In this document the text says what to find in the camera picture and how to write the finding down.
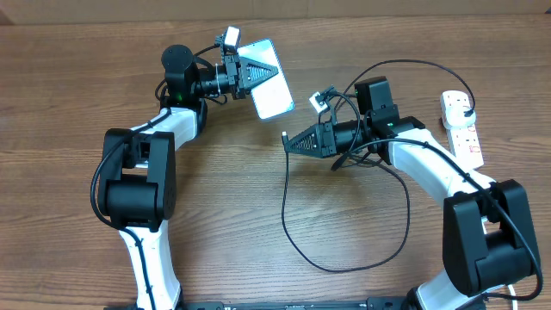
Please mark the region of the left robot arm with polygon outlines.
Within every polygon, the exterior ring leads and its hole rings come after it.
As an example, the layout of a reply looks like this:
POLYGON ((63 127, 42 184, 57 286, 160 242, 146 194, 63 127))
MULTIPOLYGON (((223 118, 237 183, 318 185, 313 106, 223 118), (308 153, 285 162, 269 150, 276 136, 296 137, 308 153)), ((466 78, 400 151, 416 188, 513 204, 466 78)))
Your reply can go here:
POLYGON ((207 100, 251 97, 260 119, 293 109, 272 40, 235 47, 218 43, 220 64, 187 46, 167 47, 158 90, 160 110, 148 122, 112 128, 90 185, 98 219, 118 231, 133 266, 135 309, 181 309, 183 288, 170 253, 169 220, 176 206, 176 151, 196 139, 207 120, 207 100))

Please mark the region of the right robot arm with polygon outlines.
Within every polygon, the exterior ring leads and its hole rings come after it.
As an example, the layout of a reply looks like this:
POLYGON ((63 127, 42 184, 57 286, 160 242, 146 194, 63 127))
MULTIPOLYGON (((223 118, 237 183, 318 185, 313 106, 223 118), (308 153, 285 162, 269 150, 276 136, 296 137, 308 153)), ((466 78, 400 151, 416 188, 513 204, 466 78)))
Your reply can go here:
POLYGON ((468 168, 421 121, 401 117, 385 77, 362 80, 354 88, 354 120, 332 117, 292 139, 284 136, 285 153, 334 157, 334 170, 360 151, 376 153, 443 209, 443 271, 404 297, 370 298, 368 307, 483 309, 490 298, 535 299, 543 274, 523 186, 468 168))

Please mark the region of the blue Samsung smartphone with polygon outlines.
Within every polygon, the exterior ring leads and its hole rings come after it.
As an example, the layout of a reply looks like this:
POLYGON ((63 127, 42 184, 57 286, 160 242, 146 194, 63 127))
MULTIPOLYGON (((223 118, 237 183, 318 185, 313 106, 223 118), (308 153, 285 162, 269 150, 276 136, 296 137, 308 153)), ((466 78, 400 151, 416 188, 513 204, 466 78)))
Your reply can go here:
POLYGON ((253 42, 238 49, 238 55, 277 66, 279 73, 251 90, 251 98, 260 119, 267 120, 294 109, 294 100, 271 39, 253 42))

